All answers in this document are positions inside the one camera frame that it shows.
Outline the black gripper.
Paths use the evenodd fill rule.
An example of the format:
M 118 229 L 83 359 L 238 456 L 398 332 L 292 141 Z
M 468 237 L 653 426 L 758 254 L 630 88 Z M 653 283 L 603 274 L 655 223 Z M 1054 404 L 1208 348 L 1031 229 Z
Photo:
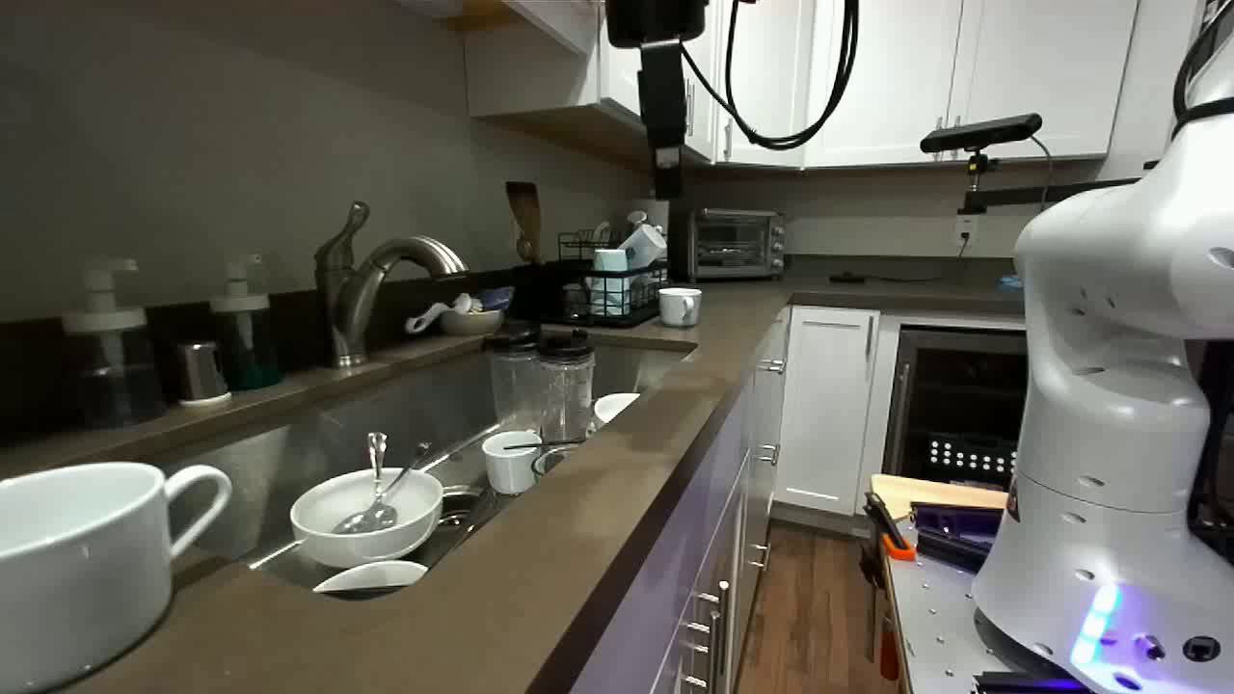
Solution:
M 653 159 L 653 191 L 681 191 L 685 88 L 681 43 L 706 25 L 706 0 L 604 0 L 604 35 L 639 55 L 639 123 Z

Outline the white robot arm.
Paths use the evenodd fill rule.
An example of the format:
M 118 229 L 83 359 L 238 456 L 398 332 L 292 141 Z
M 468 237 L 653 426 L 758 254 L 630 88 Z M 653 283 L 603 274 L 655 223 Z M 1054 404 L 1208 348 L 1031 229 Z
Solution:
M 1197 490 L 1224 430 L 1186 349 L 1234 340 L 1234 35 L 1186 44 L 1162 161 L 1017 236 L 1031 388 L 975 610 L 1095 694 L 1234 694 L 1234 562 Z

